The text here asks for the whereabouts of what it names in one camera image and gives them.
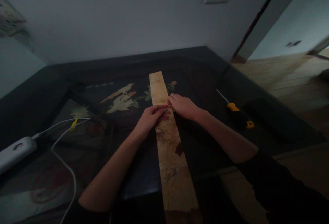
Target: white cable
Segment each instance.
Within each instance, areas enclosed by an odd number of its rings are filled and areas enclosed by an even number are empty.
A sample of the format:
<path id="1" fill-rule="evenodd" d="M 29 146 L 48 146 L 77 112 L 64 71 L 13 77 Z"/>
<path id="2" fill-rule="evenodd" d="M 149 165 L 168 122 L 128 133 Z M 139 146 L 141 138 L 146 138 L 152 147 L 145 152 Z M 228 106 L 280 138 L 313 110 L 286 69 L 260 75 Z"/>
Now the white cable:
<path id="1" fill-rule="evenodd" d="M 54 124 L 52 127 L 48 128 L 47 130 L 44 130 L 43 132 L 40 132 L 40 133 L 37 133 L 35 134 L 32 139 L 36 139 L 38 138 L 41 134 L 45 133 L 46 131 L 49 131 L 51 128 L 53 128 L 54 126 L 56 125 L 59 125 L 60 123 L 64 123 L 64 122 L 67 122 L 67 121 L 71 121 L 71 120 L 76 120 L 76 119 L 86 119 L 86 120 L 90 120 L 90 118 L 74 118 L 74 119 L 67 119 L 67 120 L 64 120 L 64 121 L 61 121 L 61 122 L 58 122 L 56 124 Z"/>
<path id="2" fill-rule="evenodd" d="M 90 118 L 78 118 L 78 119 L 85 119 L 85 121 L 82 121 L 82 122 L 80 122 L 80 123 L 78 123 L 78 124 L 76 124 L 76 125 L 74 125 L 74 126 L 72 126 L 72 127 L 70 127 L 70 128 L 68 128 L 67 130 L 66 130 L 66 132 L 64 132 L 57 140 L 56 140 L 56 142 L 53 144 L 53 146 L 51 147 L 51 151 L 52 151 L 52 153 L 64 164 L 64 166 L 70 171 L 70 173 L 72 174 L 72 176 L 73 176 L 73 182 L 74 182 L 74 193 L 73 193 L 73 197 L 72 197 L 72 200 L 71 200 L 71 203 L 70 203 L 70 205 L 69 205 L 69 207 L 67 208 L 67 210 L 65 211 L 65 214 L 64 214 L 64 216 L 63 216 L 63 218 L 62 218 L 62 220 L 61 220 L 61 222 L 60 222 L 60 224 L 62 224 L 63 223 L 63 221 L 64 221 L 64 219 L 65 219 L 65 217 L 66 217 L 66 215 L 67 215 L 67 213 L 69 212 L 69 209 L 70 209 L 70 207 L 71 207 L 71 205 L 72 205 L 72 203 L 74 202 L 74 199 L 75 199 L 75 195 L 76 195 L 76 178 L 75 178 L 75 174 L 74 174 L 74 171 L 72 170 L 72 168 L 70 168 L 69 167 L 69 165 L 58 155 L 58 154 L 56 154 L 56 152 L 54 151 L 54 148 L 55 148 L 55 145 L 59 142 L 59 140 L 61 140 L 61 138 L 69 131 L 69 130 L 71 130 L 73 127 L 76 127 L 76 126 L 78 126 L 78 125 L 80 125 L 80 124 L 82 124 L 82 123 L 84 123 L 84 122 L 86 122 L 86 121 L 88 121 L 88 120 L 90 120 Z"/>

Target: paint stain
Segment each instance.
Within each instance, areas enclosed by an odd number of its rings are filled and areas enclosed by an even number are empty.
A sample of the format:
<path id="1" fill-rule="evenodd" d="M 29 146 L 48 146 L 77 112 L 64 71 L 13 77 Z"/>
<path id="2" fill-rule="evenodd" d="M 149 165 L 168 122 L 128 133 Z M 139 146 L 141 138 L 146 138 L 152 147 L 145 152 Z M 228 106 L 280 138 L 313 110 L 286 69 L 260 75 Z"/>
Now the paint stain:
<path id="1" fill-rule="evenodd" d="M 177 145 L 175 153 L 178 154 L 178 156 L 181 156 L 181 154 L 184 153 L 182 142 Z"/>

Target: white power strip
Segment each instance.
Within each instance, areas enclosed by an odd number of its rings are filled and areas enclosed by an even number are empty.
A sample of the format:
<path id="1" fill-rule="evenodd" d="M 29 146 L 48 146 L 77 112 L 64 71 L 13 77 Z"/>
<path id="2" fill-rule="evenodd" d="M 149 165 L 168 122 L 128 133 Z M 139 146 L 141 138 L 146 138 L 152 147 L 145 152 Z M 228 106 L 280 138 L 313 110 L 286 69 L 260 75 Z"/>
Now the white power strip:
<path id="1" fill-rule="evenodd" d="M 24 137 L 0 152 L 0 175 L 37 149 L 31 137 Z"/>

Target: right hand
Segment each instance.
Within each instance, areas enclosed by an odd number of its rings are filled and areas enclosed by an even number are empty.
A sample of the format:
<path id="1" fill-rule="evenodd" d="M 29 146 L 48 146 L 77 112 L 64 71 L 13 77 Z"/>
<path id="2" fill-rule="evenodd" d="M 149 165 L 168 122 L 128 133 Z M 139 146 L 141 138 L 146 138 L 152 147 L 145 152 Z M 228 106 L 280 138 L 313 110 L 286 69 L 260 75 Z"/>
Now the right hand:
<path id="1" fill-rule="evenodd" d="M 203 111 L 189 98 L 182 97 L 179 94 L 171 93 L 167 99 L 167 104 L 183 118 L 193 121 L 195 121 L 195 119 L 199 116 L 199 113 Z"/>

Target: wooden board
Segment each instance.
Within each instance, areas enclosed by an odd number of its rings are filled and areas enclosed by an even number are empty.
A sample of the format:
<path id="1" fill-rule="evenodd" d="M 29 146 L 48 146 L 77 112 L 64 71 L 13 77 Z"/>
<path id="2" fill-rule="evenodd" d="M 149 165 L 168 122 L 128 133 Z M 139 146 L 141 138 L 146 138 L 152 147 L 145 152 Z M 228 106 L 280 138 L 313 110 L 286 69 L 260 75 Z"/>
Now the wooden board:
<path id="1" fill-rule="evenodd" d="M 162 72 L 149 75 L 153 105 L 167 104 Z M 162 195 L 166 223 L 202 223 L 190 171 L 172 109 L 169 119 L 156 127 Z"/>

